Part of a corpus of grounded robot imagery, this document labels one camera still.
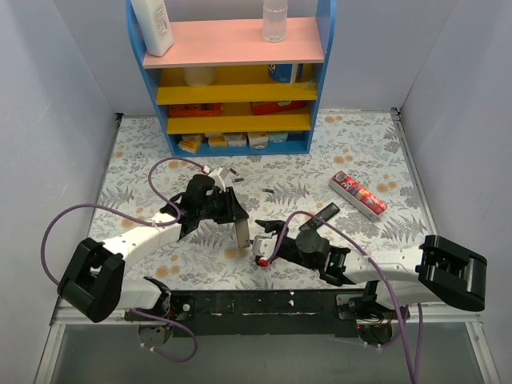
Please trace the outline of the white air conditioner remote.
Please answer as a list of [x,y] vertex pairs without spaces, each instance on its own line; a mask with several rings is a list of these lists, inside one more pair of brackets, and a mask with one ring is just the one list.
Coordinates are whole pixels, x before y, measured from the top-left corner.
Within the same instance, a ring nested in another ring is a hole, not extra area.
[[246,219],[238,221],[234,224],[237,247],[245,249],[250,247],[250,229]]

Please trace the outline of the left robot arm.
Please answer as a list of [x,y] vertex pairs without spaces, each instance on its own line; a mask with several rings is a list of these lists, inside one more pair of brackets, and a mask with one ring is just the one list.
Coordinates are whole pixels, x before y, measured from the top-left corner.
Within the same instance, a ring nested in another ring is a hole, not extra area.
[[196,174],[148,225],[101,241],[81,241],[58,284],[58,296],[94,323],[115,310],[140,310],[154,320],[174,318],[168,286],[152,277],[129,280],[126,273],[155,251],[182,240],[203,220],[233,224],[238,248],[247,248],[248,219],[232,187]]

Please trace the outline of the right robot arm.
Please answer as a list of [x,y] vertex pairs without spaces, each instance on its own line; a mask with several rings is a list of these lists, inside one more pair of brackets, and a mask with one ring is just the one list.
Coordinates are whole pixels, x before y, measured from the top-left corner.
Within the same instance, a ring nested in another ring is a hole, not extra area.
[[485,308],[486,258],[442,236],[427,235],[419,246],[365,256],[330,244],[314,229],[290,238],[282,220],[257,224],[265,231],[252,241],[257,265],[284,259],[318,272],[332,286],[368,283],[371,290],[362,297],[362,308],[372,318],[396,305],[428,302],[470,312]]

